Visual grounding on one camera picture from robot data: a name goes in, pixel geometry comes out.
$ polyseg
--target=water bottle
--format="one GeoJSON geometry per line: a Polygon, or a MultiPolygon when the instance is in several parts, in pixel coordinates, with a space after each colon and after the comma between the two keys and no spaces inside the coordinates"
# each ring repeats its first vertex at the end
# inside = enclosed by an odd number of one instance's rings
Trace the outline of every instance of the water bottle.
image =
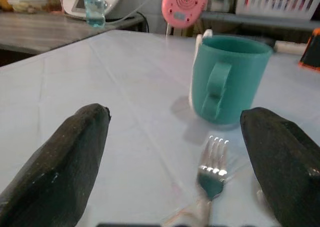
{"type": "Polygon", "coordinates": [[[93,27],[103,27],[106,23],[105,1],[84,0],[86,22],[93,27]]]}

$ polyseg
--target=white storage basket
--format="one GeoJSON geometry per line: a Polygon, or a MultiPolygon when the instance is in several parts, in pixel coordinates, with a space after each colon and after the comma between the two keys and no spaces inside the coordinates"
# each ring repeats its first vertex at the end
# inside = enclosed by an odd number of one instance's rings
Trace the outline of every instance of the white storage basket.
{"type": "Polygon", "coordinates": [[[320,0],[237,0],[238,15],[310,20],[320,0]]]}

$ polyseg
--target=countertop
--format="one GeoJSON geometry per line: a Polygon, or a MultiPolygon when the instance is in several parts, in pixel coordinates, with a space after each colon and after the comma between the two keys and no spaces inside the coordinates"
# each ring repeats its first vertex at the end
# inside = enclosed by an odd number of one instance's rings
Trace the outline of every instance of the countertop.
{"type": "MultiPolygon", "coordinates": [[[[189,106],[194,48],[193,38],[112,30],[0,67],[0,192],[67,117],[100,103],[112,119],[77,227],[159,224],[194,203],[208,135],[230,140],[231,179],[213,202],[212,223],[280,226],[257,200],[240,127],[210,124],[189,106]]],[[[274,54],[252,106],[296,122],[320,144],[320,74],[299,59],[274,54]]]]}
{"type": "Polygon", "coordinates": [[[94,28],[63,14],[0,12],[0,49],[38,55],[97,34],[125,29],[144,19],[140,15],[94,28]]]}

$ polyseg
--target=fork tines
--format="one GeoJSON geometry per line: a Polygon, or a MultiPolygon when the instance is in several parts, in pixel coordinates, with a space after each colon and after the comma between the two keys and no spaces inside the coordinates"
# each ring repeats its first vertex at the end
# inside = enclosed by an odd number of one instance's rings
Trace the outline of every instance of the fork tines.
{"type": "Polygon", "coordinates": [[[211,135],[202,153],[199,168],[208,174],[225,176],[227,174],[226,153],[228,142],[229,140],[211,135]]]}

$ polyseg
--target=pink speaker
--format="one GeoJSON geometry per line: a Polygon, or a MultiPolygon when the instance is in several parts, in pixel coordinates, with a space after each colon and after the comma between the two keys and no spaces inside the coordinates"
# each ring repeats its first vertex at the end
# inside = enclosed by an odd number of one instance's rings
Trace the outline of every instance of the pink speaker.
{"type": "Polygon", "coordinates": [[[187,28],[203,11],[207,0],[162,0],[162,14],[169,25],[187,28]]]}

